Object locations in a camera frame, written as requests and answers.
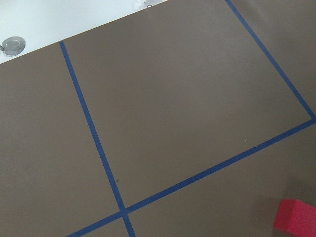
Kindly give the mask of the brown paper table mat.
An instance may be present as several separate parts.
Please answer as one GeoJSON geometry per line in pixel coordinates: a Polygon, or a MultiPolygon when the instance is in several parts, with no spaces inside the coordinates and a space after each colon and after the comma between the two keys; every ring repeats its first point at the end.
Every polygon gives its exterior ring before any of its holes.
{"type": "Polygon", "coordinates": [[[1,1],[3,237],[280,237],[316,204],[313,0],[1,1]]]}

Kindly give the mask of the red cube block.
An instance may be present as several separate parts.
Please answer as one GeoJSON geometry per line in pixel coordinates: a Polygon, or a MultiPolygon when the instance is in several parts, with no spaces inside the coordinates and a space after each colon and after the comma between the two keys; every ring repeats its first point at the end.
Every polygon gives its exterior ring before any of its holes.
{"type": "Polygon", "coordinates": [[[315,237],[316,208],[297,199],[283,199],[273,227],[292,237],[315,237]]]}

